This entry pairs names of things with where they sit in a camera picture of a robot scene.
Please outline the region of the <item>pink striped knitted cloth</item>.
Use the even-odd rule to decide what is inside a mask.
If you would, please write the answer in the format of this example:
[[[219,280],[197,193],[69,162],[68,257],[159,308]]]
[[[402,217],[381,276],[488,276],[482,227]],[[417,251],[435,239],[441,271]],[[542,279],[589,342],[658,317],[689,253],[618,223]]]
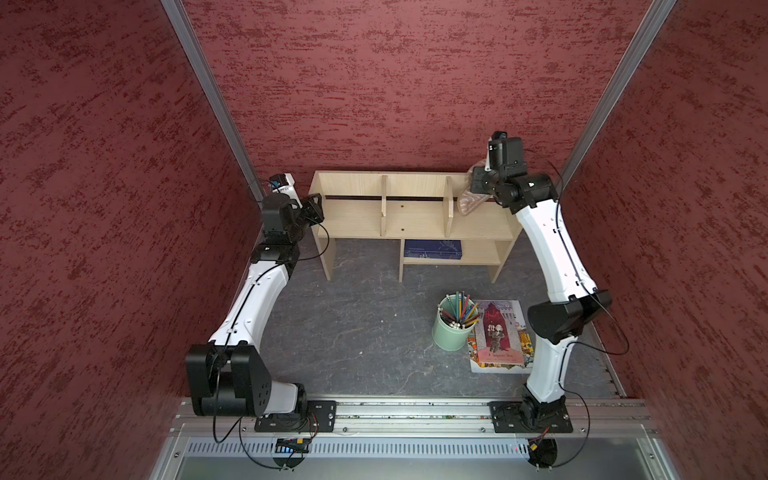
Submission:
[[[468,216],[473,211],[477,210],[483,203],[489,201],[492,196],[487,194],[478,194],[471,192],[471,184],[473,178],[473,172],[475,168],[484,170],[486,166],[485,160],[480,160],[472,165],[467,171],[468,184],[467,187],[461,192],[456,200],[456,208],[462,216]]]

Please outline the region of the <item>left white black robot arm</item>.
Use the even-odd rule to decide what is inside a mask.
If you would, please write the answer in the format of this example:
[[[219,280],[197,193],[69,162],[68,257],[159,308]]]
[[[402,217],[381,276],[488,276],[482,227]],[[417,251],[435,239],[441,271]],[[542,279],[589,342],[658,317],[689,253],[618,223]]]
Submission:
[[[240,292],[225,320],[185,359],[198,416],[307,415],[305,388],[272,378],[261,342],[273,307],[300,260],[299,242],[324,221],[322,195],[302,200],[278,191],[262,203],[262,237],[255,246]]]

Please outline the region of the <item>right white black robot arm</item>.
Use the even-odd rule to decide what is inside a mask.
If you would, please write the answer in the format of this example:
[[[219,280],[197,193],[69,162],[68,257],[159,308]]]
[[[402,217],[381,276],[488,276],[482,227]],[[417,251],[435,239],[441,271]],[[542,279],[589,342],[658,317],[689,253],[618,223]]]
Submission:
[[[528,309],[535,333],[532,371],[513,412],[528,430],[542,429],[566,414],[564,378],[571,350],[584,326],[612,302],[587,273],[566,229],[559,192],[546,174],[532,174],[523,141],[497,131],[483,167],[471,174],[470,191],[491,196],[522,225],[544,274],[548,300]]]

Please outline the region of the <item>light wooden bookshelf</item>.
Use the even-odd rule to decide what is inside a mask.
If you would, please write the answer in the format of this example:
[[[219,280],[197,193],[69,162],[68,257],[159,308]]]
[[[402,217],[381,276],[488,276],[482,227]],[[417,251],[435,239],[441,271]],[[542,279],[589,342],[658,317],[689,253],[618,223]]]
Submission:
[[[400,270],[406,265],[486,266],[495,282],[522,225],[493,202],[462,215],[458,199],[468,186],[466,173],[316,171],[310,191],[322,196],[325,220],[313,236],[325,277],[332,278],[338,239],[365,239],[398,240]],[[409,239],[458,240],[462,257],[407,257]]]

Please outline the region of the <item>dark blue book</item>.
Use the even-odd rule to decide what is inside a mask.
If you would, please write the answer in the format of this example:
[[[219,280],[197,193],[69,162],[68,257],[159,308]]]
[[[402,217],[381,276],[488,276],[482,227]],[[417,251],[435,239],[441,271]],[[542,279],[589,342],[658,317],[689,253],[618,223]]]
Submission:
[[[404,256],[406,258],[461,260],[463,250],[460,240],[406,239]]]

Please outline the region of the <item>mint green pencil cup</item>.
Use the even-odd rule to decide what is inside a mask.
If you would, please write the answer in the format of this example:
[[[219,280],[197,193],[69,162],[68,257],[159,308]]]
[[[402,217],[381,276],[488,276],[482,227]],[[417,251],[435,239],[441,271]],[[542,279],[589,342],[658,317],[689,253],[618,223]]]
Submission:
[[[466,344],[469,334],[474,326],[468,330],[453,330],[440,325],[436,314],[436,319],[432,328],[432,338],[434,343],[445,351],[457,351]]]

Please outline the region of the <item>bundle of coloured pencils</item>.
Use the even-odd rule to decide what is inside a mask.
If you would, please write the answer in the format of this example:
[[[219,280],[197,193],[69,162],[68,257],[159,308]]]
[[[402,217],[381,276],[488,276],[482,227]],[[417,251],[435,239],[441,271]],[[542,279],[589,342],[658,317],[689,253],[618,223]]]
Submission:
[[[438,306],[438,323],[453,330],[468,330],[481,318],[481,311],[464,292],[446,295]]]

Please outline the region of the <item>colourful picture book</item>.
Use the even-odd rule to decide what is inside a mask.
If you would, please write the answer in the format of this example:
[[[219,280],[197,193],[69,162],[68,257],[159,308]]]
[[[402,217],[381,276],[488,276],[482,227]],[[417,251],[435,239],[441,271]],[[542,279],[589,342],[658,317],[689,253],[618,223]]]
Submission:
[[[477,374],[530,374],[534,342],[518,300],[478,300],[479,320],[467,339]]]

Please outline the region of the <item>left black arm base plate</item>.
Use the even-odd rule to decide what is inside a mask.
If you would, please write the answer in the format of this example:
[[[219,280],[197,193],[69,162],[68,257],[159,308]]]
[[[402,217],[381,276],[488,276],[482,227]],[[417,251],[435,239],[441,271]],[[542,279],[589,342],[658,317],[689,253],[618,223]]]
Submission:
[[[253,430],[259,433],[327,433],[335,427],[338,403],[333,400],[309,400],[297,412],[270,414],[258,418]]]

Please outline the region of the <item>left corner aluminium post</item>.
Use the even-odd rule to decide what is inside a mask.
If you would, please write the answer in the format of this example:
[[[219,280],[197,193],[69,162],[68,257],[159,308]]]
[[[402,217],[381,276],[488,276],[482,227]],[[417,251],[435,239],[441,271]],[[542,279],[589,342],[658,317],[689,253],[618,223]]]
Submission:
[[[258,203],[261,203],[264,197],[264,189],[261,186],[245,143],[237,129],[202,46],[194,32],[184,3],[180,0],[161,0],[161,4],[243,174],[251,196]]]

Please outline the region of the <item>corner aluminium post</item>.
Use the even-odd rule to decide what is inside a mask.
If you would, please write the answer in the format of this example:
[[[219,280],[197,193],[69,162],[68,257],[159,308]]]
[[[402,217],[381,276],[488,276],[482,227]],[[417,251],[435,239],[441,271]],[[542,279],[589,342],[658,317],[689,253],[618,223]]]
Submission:
[[[245,143],[237,129],[202,46],[194,32],[184,3],[180,0],[161,0],[161,4],[243,174],[251,196],[258,203],[261,203],[264,197],[264,189],[261,186]]]
[[[563,180],[561,188],[567,186],[575,176],[675,4],[675,0],[653,0],[651,2],[586,126],[571,150],[561,171]]]

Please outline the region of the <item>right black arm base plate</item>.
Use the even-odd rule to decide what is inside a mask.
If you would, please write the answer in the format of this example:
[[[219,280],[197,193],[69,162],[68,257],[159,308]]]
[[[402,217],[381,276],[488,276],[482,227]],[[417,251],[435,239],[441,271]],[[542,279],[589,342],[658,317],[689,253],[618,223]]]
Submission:
[[[538,402],[533,397],[521,401],[493,401],[488,407],[496,433],[573,432],[564,397],[547,403]]]

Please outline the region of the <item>right corner aluminium post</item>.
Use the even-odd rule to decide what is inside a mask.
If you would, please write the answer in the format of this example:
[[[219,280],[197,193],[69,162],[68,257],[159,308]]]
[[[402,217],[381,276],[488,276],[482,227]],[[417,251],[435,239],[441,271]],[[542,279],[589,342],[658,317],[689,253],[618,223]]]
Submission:
[[[567,186],[575,176],[675,4],[675,0],[653,0],[651,2],[586,126],[571,150],[561,171],[563,180],[561,188]]]

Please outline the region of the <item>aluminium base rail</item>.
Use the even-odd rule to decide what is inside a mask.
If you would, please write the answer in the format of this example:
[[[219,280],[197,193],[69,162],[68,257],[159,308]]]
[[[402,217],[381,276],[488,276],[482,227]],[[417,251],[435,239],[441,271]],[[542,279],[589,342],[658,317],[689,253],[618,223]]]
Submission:
[[[525,430],[508,400],[482,397],[318,396],[304,428],[325,437],[562,437],[642,438],[659,431],[643,400],[566,401],[566,412]]]

